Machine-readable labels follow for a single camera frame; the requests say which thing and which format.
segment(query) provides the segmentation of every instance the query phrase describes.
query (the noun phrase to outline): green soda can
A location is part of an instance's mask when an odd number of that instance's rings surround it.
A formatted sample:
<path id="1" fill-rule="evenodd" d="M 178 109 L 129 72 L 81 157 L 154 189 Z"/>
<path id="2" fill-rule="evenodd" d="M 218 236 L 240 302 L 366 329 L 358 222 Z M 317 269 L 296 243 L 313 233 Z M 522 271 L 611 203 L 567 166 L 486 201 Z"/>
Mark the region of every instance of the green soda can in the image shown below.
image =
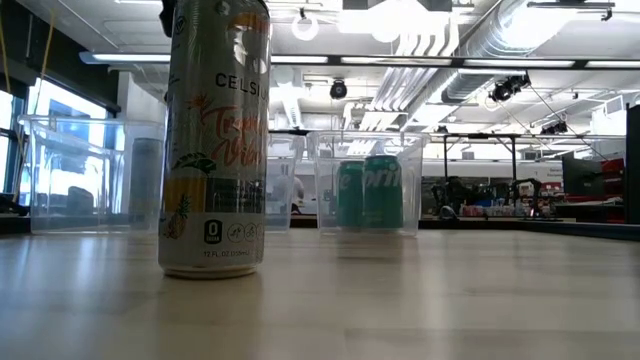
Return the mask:
<path id="1" fill-rule="evenodd" d="M 400 229 L 402 168 L 392 155 L 370 156 L 364 162 L 363 225 L 373 229 Z"/>
<path id="2" fill-rule="evenodd" d="M 362 178 L 364 161 L 348 160 L 338 167 L 338 226 L 359 228 L 362 226 Z"/>

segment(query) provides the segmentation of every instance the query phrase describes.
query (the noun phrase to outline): table surface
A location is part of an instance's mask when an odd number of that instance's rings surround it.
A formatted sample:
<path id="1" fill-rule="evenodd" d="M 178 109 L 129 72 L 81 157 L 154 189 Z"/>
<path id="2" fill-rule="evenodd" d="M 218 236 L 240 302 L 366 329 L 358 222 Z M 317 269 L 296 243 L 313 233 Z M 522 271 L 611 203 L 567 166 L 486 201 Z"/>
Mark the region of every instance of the table surface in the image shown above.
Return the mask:
<path id="1" fill-rule="evenodd" d="M 2 359 L 640 359 L 640 243 L 271 235 L 257 274 L 163 277 L 153 238 L 0 238 Z"/>

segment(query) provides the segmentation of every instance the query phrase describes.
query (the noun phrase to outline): transparent storage container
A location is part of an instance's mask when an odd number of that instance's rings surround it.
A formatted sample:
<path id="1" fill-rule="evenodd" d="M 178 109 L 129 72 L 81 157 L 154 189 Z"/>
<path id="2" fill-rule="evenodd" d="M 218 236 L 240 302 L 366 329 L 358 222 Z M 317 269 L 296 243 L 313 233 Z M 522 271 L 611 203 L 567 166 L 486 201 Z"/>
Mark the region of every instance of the transparent storage container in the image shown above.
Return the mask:
<path id="1" fill-rule="evenodd" d="M 321 233 L 417 234 L 422 134 L 324 131 L 307 137 Z"/>
<path id="2" fill-rule="evenodd" d="M 157 233 L 163 124 L 46 116 L 20 122 L 29 135 L 23 181 L 30 184 L 21 196 L 31 206 L 32 233 Z"/>
<path id="3" fill-rule="evenodd" d="M 269 134 L 267 149 L 266 231 L 287 232 L 291 224 L 292 204 L 299 203 L 296 194 L 296 163 L 302 158 L 304 137 Z"/>

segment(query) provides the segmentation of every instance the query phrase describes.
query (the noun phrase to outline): energy drink can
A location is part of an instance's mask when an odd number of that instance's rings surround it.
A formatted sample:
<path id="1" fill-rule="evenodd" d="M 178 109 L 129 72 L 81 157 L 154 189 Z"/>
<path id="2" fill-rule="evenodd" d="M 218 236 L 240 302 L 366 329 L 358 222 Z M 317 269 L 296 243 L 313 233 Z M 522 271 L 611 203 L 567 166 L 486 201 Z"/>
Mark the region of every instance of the energy drink can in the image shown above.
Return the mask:
<path id="1" fill-rule="evenodd" d="M 399 229 L 404 223 L 402 168 L 392 155 L 370 156 L 364 162 L 366 228 Z"/>
<path id="2" fill-rule="evenodd" d="M 179 0 L 174 14 L 158 260 L 227 278 L 262 261 L 269 13 L 260 0 Z"/>
<path id="3" fill-rule="evenodd" d="M 343 161 L 338 167 L 338 196 L 336 218 L 338 226 L 360 228 L 362 226 L 362 206 L 364 161 Z"/>

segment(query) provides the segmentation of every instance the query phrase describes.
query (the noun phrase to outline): pineapple graphic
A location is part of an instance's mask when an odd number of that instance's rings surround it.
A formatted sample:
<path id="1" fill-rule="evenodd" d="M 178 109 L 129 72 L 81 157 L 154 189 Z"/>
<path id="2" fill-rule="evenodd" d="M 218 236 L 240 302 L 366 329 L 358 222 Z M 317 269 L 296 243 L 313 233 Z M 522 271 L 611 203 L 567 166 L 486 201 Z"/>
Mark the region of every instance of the pineapple graphic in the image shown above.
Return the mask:
<path id="1" fill-rule="evenodd" d="M 171 220 L 169 220 L 165 229 L 166 237 L 177 240 L 182 236 L 184 228 L 187 226 L 187 215 L 189 214 L 190 205 L 190 198 L 182 194 L 178 209 L 176 209 L 176 212 L 171 216 Z"/>

